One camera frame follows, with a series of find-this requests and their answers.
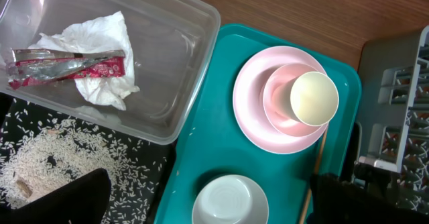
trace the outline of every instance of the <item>crumpled tissue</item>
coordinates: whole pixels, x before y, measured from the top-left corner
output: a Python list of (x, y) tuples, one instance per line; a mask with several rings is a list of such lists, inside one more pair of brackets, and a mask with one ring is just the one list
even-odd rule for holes
[(131, 93), (140, 91), (139, 87), (134, 85), (133, 49), (129, 42), (125, 19), (120, 11), (110, 16), (70, 25), (62, 34), (40, 35), (42, 38), (29, 49), (45, 48), (79, 53), (108, 50), (125, 52), (125, 76), (74, 79), (80, 94), (90, 103), (112, 105), (119, 110), (126, 110), (123, 99)]

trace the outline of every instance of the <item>brown wooden surface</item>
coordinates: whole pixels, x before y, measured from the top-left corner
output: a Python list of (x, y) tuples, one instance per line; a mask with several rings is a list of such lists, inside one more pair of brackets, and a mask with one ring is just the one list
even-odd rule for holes
[(244, 23), (355, 69), (370, 39), (429, 25), (429, 0), (202, 0)]

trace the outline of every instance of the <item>wooden stick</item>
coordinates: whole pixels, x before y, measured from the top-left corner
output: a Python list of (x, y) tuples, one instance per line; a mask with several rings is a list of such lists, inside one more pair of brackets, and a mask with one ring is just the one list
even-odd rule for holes
[[(322, 143), (320, 144), (319, 153), (317, 154), (317, 159), (316, 159), (316, 164), (314, 165), (313, 174), (317, 174), (319, 172), (320, 163), (322, 162), (324, 143), (326, 142), (326, 136), (327, 135), (328, 135), (328, 129), (326, 128), (326, 131), (323, 134)], [(306, 200), (304, 202), (304, 206), (302, 207), (302, 212), (301, 212), (299, 224), (304, 224), (304, 222), (306, 220), (307, 209), (308, 209), (308, 205), (310, 204), (310, 200), (311, 200), (311, 188), (308, 188)]]

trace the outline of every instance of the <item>candy wrapper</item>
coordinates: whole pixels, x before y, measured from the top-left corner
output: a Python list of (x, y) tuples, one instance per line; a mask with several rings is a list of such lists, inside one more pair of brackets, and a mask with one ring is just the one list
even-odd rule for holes
[(7, 65), (12, 88), (42, 85), (64, 79), (120, 77), (125, 75), (122, 50), (94, 54), (57, 50), (12, 50)]

